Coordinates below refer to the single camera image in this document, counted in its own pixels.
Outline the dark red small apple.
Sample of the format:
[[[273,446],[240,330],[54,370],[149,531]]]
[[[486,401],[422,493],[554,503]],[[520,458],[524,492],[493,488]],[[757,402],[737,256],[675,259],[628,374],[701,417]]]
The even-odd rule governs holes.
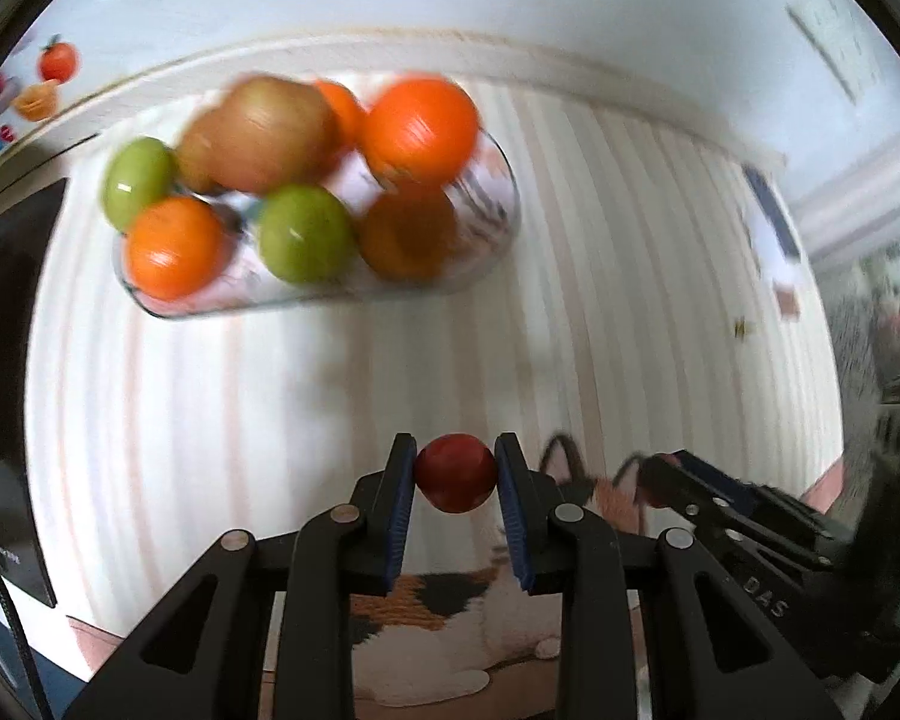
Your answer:
[[[466,514],[484,504],[496,489],[496,459],[475,436],[445,434],[418,453],[414,483],[444,514]]]

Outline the large orange fruit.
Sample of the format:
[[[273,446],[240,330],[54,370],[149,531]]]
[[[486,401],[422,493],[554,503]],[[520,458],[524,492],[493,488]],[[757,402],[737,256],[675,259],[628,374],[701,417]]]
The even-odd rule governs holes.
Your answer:
[[[443,76],[402,76],[377,96],[359,137],[370,174],[385,187],[451,184],[481,132],[473,99]]]

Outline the brown russet apple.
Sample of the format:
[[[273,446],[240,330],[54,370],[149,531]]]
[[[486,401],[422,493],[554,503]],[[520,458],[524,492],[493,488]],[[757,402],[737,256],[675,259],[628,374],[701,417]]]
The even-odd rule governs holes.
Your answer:
[[[215,107],[201,110],[188,122],[180,142],[173,150],[180,182],[193,192],[206,195],[217,195],[222,190],[212,178],[215,119]]]

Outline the striped table mat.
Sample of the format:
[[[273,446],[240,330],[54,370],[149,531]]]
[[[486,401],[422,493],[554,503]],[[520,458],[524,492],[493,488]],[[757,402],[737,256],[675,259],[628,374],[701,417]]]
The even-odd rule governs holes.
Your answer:
[[[521,225],[453,294],[156,319],[116,279],[98,206],[116,138],[74,156],[25,405],[68,616],[128,632],[216,536],[294,530],[403,431],[512,431],[530,458],[562,431],[598,473],[686,449],[792,494],[839,460],[820,293],[779,254],[741,161],[609,107],[470,93],[514,168]]]

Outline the orange fruit at left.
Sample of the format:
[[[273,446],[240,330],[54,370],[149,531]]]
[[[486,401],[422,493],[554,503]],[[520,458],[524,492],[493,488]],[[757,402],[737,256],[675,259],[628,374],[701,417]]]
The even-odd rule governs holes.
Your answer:
[[[209,203],[176,195],[148,206],[126,234],[126,275],[149,298],[176,301],[206,288],[229,263],[232,242]]]

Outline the green apple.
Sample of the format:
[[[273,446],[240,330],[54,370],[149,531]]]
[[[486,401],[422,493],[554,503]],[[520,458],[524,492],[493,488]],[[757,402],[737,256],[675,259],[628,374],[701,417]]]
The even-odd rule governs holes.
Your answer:
[[[175,174],[175,158],[164,142],[141,137],[125,143],[110,160],[103,177],[103,215],[116,231],[128,231],[144,208],[169,195]]]
[[[278,188],[261,206],[258,252],[266,268],[286,283],[339,280],[357,254],[351,213],[321,185]]]

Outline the illustrated oval fruit tray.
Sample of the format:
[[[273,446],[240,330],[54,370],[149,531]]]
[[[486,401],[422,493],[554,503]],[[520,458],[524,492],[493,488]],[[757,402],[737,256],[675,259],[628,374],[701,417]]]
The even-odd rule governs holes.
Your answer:
[[[385,187],[375,179],[359,145],[336,164],[292,184],[328,188],[351,213],[357,254],[339,280],[290,284],[269,271],[258,252],[258,216],[268,193],[222,187],[196,193],[178,179],[165,197],[209,203],[227,229],[232,252],[221,275],[186,298],[161,301],[134,288],[126,275],[126,232],[116,232],[115,273],[142,309],[161,319],[318,299],[367,299],[383,294],[452,289],[479,277],[509,249],[520,216],[514,171],[482,125],[475,153],[463,172],[442,187]]]

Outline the black induction cooktop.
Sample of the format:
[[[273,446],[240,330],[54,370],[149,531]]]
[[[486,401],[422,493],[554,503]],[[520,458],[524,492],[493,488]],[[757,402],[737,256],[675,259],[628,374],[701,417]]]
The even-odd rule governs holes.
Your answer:
[[[63,206],[63,179],[0,211],[0,572],[56,605],[35,525],[25,449],[25,374],[41,267]]]

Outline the small orange fruit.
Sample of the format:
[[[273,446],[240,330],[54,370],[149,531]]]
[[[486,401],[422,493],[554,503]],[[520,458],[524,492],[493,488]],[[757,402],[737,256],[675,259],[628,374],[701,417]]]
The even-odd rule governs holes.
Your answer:
[[[334,145],[328,154],[329,164],[339,163],[346,154],[356,148],[364,125],[365,109],[351,89],[331,80],[315,80],[313,86],[333,110]]]

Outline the brown pear-like apple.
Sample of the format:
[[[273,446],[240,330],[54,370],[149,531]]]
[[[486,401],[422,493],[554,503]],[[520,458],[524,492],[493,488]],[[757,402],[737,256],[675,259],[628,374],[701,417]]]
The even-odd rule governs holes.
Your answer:
[[[224,188],[268,193],[317,172],[334,140],[334,110],[315,86],[247,76],[211,115],[209,172]]]

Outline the white wall socket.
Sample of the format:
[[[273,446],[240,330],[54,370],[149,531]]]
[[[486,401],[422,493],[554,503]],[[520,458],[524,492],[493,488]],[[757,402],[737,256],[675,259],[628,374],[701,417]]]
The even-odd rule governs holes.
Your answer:
[[[880,62],[850,0],[797,0],[787,11],[852,103],[877,86]]]

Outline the colourful fruit wall sticker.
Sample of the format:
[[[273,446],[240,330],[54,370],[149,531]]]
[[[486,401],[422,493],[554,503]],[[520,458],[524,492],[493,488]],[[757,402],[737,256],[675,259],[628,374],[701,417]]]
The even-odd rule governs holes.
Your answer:
[[[0,160],[61,112],[61,91],[79,70],[79,50],[63,36],[29,31],[20,39],[0,67]]]

